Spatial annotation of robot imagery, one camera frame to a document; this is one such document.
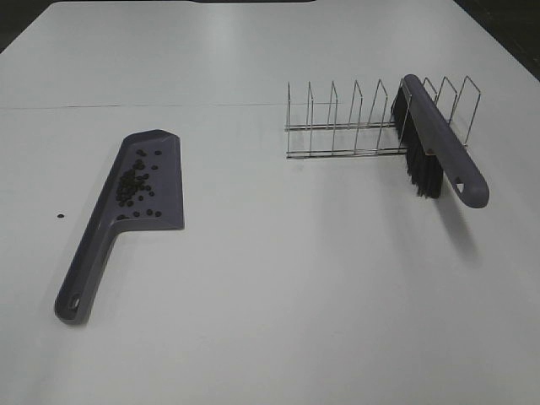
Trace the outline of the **pile of coffee beans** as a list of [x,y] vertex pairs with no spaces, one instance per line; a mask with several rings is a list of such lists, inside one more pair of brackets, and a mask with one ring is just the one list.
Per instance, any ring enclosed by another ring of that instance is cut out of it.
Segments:
[[134,152],[128,161],[128,167],[121,173],[115,191],[115,207],[119,208],[113,218],[115,221],[141,219],[142,217],[159,218],[163,212],[150,206],[156,197],[151,176],[159,166],[148,162],[150,154],[141,148]]

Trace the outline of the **purple plastic dustpan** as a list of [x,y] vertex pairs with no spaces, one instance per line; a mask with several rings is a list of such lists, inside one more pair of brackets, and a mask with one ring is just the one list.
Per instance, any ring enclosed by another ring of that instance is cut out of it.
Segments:
[[57,294],[57,318],[87,322],[119,234],[184,227],[181,139],[160,129],[125,137]]

